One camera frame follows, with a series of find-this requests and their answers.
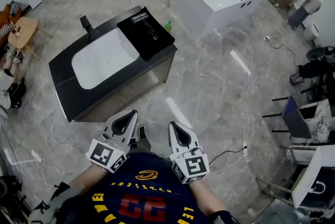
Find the striped fabric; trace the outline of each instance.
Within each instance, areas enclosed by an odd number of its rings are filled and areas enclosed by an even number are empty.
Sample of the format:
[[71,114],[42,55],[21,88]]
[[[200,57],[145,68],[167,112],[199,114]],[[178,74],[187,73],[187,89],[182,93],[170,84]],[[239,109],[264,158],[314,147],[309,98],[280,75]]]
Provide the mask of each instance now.
[[[19,4],[15,3],[14,1],[11,1],[9,3],[10,6],[10,14],[16,15],[17,11],[19,10],[20,6]],[[0,38],[4,37],[7,33],[9,33],[14,27],[13,22],[9,22],[9,25],[3,25],[2,28],[0,29]]]

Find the black countertop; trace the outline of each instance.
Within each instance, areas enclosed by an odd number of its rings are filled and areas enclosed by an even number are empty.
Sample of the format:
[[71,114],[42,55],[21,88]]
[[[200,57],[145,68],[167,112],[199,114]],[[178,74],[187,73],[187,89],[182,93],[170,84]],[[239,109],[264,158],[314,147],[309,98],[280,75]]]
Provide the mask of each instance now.
[[[97,38],[117,28],[117,24],[141,11],[141,7],[134,7],[96,27]],[[151,70],[153,67],[169,58],[177,51],[171,44],[145,61],[139,56],[134,62],[124,67],[93,89],[84,89],[80,86],[72,68],[74,55],[89,45],[88,34],[64,49],[58,56],[49,62],[49,68],[55,89],[63,111],[69,122],[79,120],[110,98],[117,90],[136,78]]]

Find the navy blue jersey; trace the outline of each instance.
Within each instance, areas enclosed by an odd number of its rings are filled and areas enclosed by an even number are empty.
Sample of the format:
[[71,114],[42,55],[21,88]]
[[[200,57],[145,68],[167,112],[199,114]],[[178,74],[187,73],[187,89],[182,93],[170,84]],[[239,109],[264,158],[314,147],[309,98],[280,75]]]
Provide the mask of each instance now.
[[[130,154],[115,174],[108,174],[89,193],[66,201],[64,209],[85,223],[214,222],[198,209],[188,185],[179,181],[170,164],[151,153]],[[220,223],[232,223],[228,212],[220,217],[228,218]]]

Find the white t-shirt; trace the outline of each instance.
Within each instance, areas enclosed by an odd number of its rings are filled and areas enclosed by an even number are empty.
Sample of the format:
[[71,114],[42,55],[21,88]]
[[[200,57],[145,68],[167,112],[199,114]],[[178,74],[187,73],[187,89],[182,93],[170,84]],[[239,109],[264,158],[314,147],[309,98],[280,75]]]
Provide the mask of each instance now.
[[310,0],[308,4],[305,5],[305,10],[311,15],[322,3],[323,0]]
[[10,108],[10,97],[8,89],[13,83],[14,78],[7,75],[3,69],[0,69],[0,105],[6,109]]

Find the white sink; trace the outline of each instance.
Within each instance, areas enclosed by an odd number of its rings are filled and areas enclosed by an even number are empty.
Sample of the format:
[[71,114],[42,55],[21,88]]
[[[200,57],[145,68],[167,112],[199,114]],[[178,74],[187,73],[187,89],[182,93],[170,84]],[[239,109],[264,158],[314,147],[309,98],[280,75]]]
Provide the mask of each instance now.
[[96,39],[72,59],[72,68],[84,89],[93,89],[139,57],[119,28]]

